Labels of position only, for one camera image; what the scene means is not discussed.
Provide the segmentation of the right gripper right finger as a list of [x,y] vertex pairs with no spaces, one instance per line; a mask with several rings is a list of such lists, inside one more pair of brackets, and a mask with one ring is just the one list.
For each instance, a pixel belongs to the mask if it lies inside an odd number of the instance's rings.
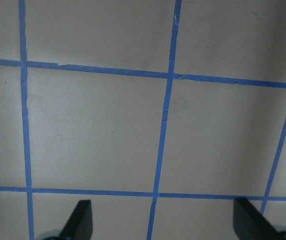
[[285,240],[244,197],[233,201],[233,230],[239,240]]

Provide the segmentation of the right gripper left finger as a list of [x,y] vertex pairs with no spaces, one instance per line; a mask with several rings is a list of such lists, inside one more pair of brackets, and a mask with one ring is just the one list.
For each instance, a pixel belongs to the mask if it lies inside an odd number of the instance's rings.
[[93,217],[90,200],[78,201],[60,232],[63,240],[90,240],[93,234]]

